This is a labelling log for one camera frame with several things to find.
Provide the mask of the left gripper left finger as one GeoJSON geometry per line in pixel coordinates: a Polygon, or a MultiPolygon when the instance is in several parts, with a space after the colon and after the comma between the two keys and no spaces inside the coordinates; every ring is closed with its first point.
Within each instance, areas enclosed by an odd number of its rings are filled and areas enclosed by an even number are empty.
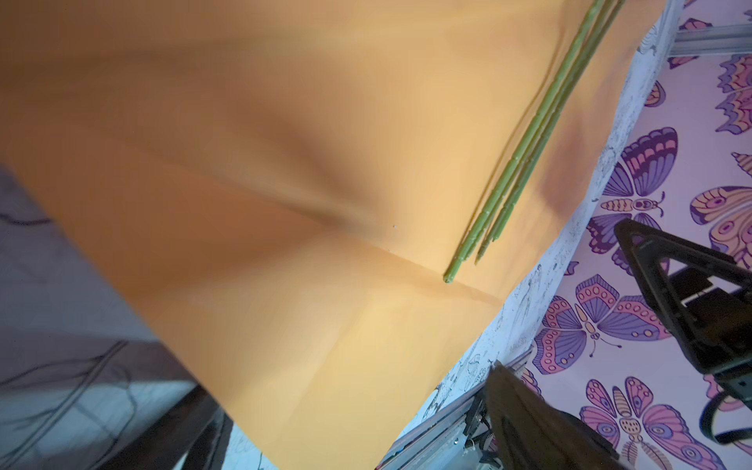
{"type": "Polygon", "coordinates": [[[101,469],[221,469],[234,422],[201,386],[195,387],[101,469]]]}

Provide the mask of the white fake flower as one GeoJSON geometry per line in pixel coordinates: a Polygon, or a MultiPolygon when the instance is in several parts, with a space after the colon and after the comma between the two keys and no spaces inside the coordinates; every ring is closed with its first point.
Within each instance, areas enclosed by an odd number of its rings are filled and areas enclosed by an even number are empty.
{"type": "Polygon", "coordinates": [[[532,117],[501,170],[494,170],[443,274],[451,284],[464,262],[480,262],[499,240],[540,160],[567,101],[620,13],[622,1],[593,1],[564,52],[558,52],[532,102],[532,117]]]}

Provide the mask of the orange wrapping paper sheet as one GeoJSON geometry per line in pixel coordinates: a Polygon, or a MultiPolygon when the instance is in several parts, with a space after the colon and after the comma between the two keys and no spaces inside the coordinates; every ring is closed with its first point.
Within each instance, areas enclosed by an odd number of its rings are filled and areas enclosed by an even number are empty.
{"type": "Polygon", "coordinates": [[[370,469],[585,198],[629,1],[443,275],[585,1],[5,1],[1,160],[281,469],[370,469]]]}

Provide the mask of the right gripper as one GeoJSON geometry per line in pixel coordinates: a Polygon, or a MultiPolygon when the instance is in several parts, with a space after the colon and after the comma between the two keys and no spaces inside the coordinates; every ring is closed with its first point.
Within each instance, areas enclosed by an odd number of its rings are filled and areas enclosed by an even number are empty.
{"type": "Polygon", "coordinates": [[[705,405],[699,428],[715,444],[751,439],[751,429],[715,434],[726,398],[751,409],[751,272],[726,254],[636,221],[615,234],[638,287],[689,363],[712,374],[720,392],[705,405]]]}

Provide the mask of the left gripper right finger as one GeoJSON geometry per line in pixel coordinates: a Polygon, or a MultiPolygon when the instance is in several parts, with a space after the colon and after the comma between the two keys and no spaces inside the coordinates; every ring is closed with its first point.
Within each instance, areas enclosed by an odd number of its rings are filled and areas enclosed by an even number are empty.
{"type": "Polygon", "coordinates": [[[623,469],[605,438],[548,405],[510,370],[491,368],[485,397],[504,469],[623,469]]]}

